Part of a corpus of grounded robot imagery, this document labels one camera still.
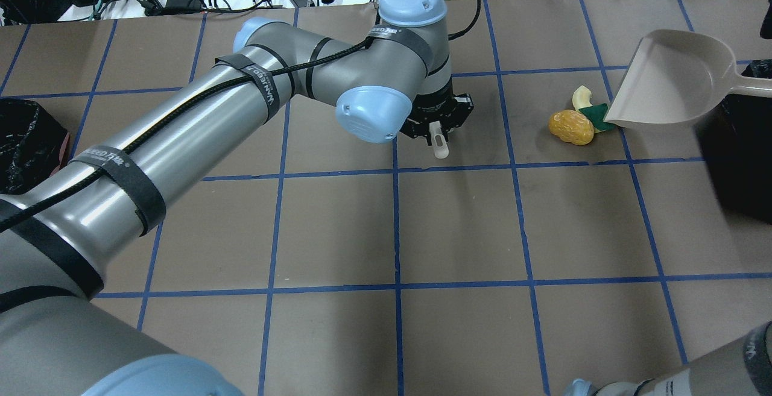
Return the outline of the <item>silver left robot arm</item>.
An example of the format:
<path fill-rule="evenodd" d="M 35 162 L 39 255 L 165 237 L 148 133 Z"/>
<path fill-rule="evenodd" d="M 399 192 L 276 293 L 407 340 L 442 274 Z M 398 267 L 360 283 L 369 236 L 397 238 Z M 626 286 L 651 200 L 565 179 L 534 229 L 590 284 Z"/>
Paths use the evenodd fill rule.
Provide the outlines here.
<path fill-rule="evenodd" d="M 243 23 L 233 51 L 169 100 L 23 195 L 2 196 L 3 395 L 240 395 L 92 302 L 107 267 L 300 95 L 347 132 L 391 143 L 420 107 L 451 107 L 445 0 L 377 0 L 348 45 L 281 20 Z"/>

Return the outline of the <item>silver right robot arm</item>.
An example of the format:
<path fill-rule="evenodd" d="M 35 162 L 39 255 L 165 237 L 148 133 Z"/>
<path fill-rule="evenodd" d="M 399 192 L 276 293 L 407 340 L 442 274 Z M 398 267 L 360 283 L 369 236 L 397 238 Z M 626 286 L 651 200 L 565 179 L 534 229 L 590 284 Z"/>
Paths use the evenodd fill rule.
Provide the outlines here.
<path fill-rule="evenodd" d="M 759 325 L 747 335 L 656 379 L 601 386 L 575 379 L 563 394 L 770 395 L 770 329 L 770 322 Z"/>

